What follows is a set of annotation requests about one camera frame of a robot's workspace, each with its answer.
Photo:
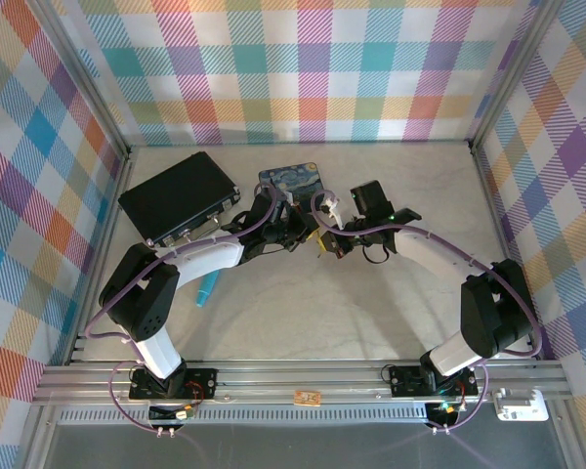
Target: blue marker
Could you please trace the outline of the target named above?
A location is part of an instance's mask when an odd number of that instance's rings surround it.
[[[213,292],[213,288],[215,287],[215,282],[217,281],[217,277],[219,276],[219,271],[213,271],[210,274],[206,274],[202,278],[202,282],[199,285],[199,290],[197,290],[197,298],[195,299],[195,305],[198,307],[204,306],[208,297],[211,296]]]

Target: marble floor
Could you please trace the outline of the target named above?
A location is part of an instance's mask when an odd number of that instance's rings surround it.
[[[202,150],[140,149],[131,187]],[[224,217],[249,208],[258,173],[315,162],[327,189],[346,203],[349,189],[377,179],[394,207],[420,213],[439,235],[483,261],[499,260],[476,167],[466,144],[343,144],[203,148],[241,188]],[[105,264],[105,280],[140,237],[123,213]],[[317,257],[314,241],[223,271],[204,308],[199,280],[180,289],[167,328],[185,359],[418,359],[458,329],[458,291],[414,262],[383,265],[360,252]],[[103,319],[97,331],[115,329]],[[132,358],[116,339],[87,341],[82,360]]]

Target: black box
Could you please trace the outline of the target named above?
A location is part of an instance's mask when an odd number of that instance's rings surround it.
[[[119,197],[119,205],[150,245],[168,245],[240,199],[238,187],[204,151]]]

